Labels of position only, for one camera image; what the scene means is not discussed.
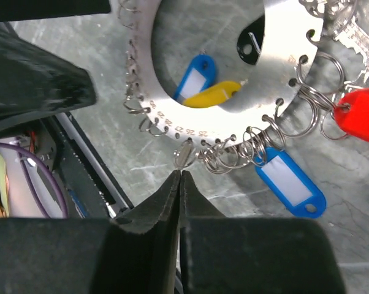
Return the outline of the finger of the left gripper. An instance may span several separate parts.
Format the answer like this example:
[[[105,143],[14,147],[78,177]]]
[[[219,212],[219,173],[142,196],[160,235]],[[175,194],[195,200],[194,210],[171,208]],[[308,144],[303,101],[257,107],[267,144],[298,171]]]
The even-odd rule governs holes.
[[[85,69],[0,27],[0,131],[96,102]]]

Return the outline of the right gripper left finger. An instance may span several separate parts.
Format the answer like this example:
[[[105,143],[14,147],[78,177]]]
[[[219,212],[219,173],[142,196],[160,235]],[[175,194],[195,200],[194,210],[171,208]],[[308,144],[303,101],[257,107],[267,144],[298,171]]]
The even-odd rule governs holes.
[[[173,293],[180,178],[116,219],[0,218],[0,293]]]

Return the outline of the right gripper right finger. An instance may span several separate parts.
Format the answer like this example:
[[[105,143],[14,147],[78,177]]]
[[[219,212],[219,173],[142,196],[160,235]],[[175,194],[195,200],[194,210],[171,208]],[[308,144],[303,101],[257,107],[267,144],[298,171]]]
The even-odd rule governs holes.
[[[180,180],[180,263],[185,293],[345,293],[320,225],[289,217],[226,217]]]

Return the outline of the blue key tag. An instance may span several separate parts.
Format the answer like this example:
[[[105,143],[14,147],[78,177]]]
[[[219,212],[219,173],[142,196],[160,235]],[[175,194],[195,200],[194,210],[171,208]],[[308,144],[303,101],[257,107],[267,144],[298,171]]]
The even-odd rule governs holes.
[[[287,152],[268,147],[265,155],[265,162],[256,157],[255,171],[286,209],[296,217],[320,217],[327,200],[317,185]]]
[[[188,98],[211,87],[217,73],[215,60],[211,56],[206,54],[195,56],[189,63],[173,95],[173,100],[182,104]]]

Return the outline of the yellow key tag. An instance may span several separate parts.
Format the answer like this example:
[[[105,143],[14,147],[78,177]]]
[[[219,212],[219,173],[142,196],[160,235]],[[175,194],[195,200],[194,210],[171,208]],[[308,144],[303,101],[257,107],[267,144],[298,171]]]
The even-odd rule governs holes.
[[[186,99],[183,105],[190,108],[208,108],[229,100],[242,85],[236,81],[222,81]]]

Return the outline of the red key tag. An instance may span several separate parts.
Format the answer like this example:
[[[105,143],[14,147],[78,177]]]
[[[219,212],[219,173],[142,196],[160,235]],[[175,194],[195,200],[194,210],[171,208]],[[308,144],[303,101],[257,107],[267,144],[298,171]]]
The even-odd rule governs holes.
[[[341,130],[369,142],[369,89],[346,94],[337,104],[334,117]]]

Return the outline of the black-headed key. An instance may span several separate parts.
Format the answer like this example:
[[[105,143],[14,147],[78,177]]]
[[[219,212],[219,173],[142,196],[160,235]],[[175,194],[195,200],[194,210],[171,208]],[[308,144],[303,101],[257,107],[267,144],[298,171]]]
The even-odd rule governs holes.
[[[252,66],[256,65],[261,55],[264,28],[265,15],[261,15],[240,33],[237,39],[237,53],[243,62]]]

